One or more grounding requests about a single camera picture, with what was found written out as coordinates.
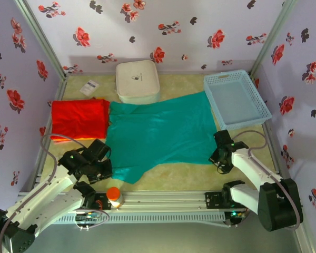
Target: white box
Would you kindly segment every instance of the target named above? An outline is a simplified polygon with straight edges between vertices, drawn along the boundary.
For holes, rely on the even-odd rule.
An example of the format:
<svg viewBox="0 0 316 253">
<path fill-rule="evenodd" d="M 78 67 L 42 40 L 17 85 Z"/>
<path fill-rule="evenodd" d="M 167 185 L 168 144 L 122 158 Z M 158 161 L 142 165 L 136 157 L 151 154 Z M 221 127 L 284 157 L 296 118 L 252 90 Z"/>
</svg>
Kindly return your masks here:
<svg viewBox="0 0 316 253">
<path fill-rule="evenodd" d="M 116 87 L 123 103 L 152 104 L 160 99 L 157 69 L 149 60 L 117 65 Z"/>
</svg>

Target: orange bottle cap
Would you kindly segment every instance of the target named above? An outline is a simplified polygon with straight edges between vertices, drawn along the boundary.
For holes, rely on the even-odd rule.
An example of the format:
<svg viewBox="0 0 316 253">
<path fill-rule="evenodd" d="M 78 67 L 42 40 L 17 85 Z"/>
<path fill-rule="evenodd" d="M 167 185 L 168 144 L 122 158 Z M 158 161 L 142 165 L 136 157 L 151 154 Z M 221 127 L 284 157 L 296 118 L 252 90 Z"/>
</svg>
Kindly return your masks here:
<svg viewBox="0 0 316 253">
<path fill-rule="evenodd" d="M 111 187 L 107 190 L 106 196 L 108 200 L 116 201 L 121 196 L 121 191 L 117 187 Z"/>
</svg>

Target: cable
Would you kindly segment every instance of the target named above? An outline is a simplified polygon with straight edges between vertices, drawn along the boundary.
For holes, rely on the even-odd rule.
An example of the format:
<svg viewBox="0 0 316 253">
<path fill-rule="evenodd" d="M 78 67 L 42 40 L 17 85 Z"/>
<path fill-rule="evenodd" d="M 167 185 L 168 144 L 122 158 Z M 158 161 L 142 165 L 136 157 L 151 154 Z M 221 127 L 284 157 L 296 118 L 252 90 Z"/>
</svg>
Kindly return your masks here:
<svg viewBox="0 0 316 253">
<path fill-rule="evenodd" d="M 4 235 L 5 235 L 5 231 L 8 227 L 8 225 L 11 223 L 11 221 L 14 219 L 14 217 L 16 216 L 16 214 L 18 212 L 20 212 L 20 210 L 28 203 L 30 202 L 31 199 L 33 199 L 36 195 L 38 195 L 44 188 L 47 187 L 47 185 L 52 181 L 52 179 L 54 178 L 55 176 L 55 173 L 56 173 L 56 168 L 57 168 L 57 161 L 56 161 L 56 157 L 50 153 L 46 147 L 44 146 L 43 144 L 43 140 L 47 137 L 47 136 L 60 136 L 60 137 L 64 137 L 68 140 L 71 140 L 73 142 L 76 142 L 77 144 L 81 145 L 82 147 L 85 148 L 85 145 L 81 144 L 80 142 L 68 137 L 68 136 L 65 136 L 65 135 L 62 135 L 62 134 L 55 134 L 55 133 L 49 133 L 49 134 L 45 134 L 44 136 L 42 136 L 41 138 L 41 148 L 51 157 L 53 158 L 54 160 L 54 168 L 53 168 L 53 171 L 50 175 L 50 177 L 48 178 L 48 180 L 46 181 L 46 183 L 44 185 L 42 185 L 35 193 L 33 193 L 28 199 L 26 199 L 18 208 L 16 208 L 16 210 L 14 211 L 14 213 L 7 219 L 7 221 L 5 222 L 4 226 L 2 227 L 2 230 L 0 232 L 0 253 L 2 253 L 2 242 L 3 242 L 3 239 L 4 239 Z"/>
<path fill-rule="evenodd" d="M 296 230 L 298 229 L 298 227 L 300 226 L 300 223 L 301 223 L 301 219 L 300 219 L 300 214 L 299 214 L 299 211 L 293 201 L 293 199 L 290 197 L 289 193 L 286 191 L 286 189 L 283 187 L 283 185 L 268 171 L 266 170 L 261 164 L 259 164 L 259 162 L 257 162 L 253 156 L 252 156 L 252 150 L 257 150 L 257 149 L 263 149 L 264 147 L 267 146 L 267 139 L 265 138 L 264 134 L 259 132 L 259 131 L 256 131 L 256 130 L 246 130 L 246 131 L 243 131 L 239 134 L 237 134 L 236 136 L 233 137 L 232 140 L 234 140 L 236 137 L 244 134 L 244 133 L 248 133 L 248 132 L 253 132 L 253 133 L 258 133 L 260 134 L 264 140 L 265 140 L 265 144 L 261 147 L 256 147 L 256 148 L 250 148 L 248 149 L 248 157 L 267 175 L 269 176 L 272 180 L 274 180 L 274 182 L 280 187 L 280 189 L 283 191 L 284 195 L 286 196 L 286 198 L 289 200 L 289 203 L 291 204 L 294 212 L 295 212 L 295 215 L 296 215 L 296 224 L 293 226 L 293 227 L 286 227 L 286 229 L 289 229 L 289 230 Z"/>
<path fill-rule="evenodd" d="M 83 226 L 79 226 L 78 224 L 77 224 L 77 222 L 75 221 L 75 224 L 76 224 L 76 226 L 78 227 L 78 228 L 80 228 L 81 230 L 89 230 L 89 229 L 91 229 L 91 228 L 95 228 L 95 227 L 98 227 L 98 226 L 100 226 L 100 225 L 102 225 L 102 224 L 104 224 L 104 223 L 106 223 L 106 222 L 108 222 L 109 220 L 110 220 L 110 215 L 108 214 L 108 213 L 106 213 L 105 211 L 103 211 L 103 210 L 93 210 L 93 209 L 83 209 L 83 208 L 79 208 L 79 209 L 76 209 L 75 211 L 84 211 L 84 212 L 99 212 L 99 213 L 101 213 L 101 215 L 106 215 L 106 220 L 103 220 L 102 222 L 100 222 L 100 223 L 97 223 L 97 224 L 94 224 L 94 225 L 91 225 L 91 226 L 86 226 L 85 228 L 83 227 Z"/>
</svg>

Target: floral wallpaper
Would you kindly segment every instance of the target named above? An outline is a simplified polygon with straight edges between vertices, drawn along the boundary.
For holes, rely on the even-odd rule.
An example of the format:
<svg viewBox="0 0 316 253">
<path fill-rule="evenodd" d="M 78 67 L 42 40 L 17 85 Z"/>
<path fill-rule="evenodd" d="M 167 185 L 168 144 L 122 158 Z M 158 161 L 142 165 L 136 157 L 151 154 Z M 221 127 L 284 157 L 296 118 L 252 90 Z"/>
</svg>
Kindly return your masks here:
<svg viewBox="0 0 316 253">
<path fill-rule="evenodd" d="M 0 208 L 34 170 L 60 78 L 14 1 L 0 0 Z"/>
<path fill-rule="evenodd" d="M 283 0 L 26 2 L 65 73 L 114 73 L 119 63 L 145 59 L 167 72 L 250 71 L 283 4 Z M 280 55 L 281 47 L 275 61 Z"/>
<path fill-rule="evenodd" d="M 298 1 L 255 78 L 316 243 L 316 1 Z"/>
</svg>

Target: plastic basket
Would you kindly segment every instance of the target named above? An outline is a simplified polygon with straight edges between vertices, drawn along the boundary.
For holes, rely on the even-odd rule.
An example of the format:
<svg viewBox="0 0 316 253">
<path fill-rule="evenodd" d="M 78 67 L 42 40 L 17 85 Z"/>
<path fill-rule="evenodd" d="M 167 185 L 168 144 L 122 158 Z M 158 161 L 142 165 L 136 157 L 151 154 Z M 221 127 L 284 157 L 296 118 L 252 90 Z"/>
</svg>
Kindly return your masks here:
<svg viewBox="0 0 316 253">
<path fill-rule="evenodd" d="M 221 130 L 262 124 L 272 116 L 245 70 L 206 75 L 204 89 Z"/>
</svg>

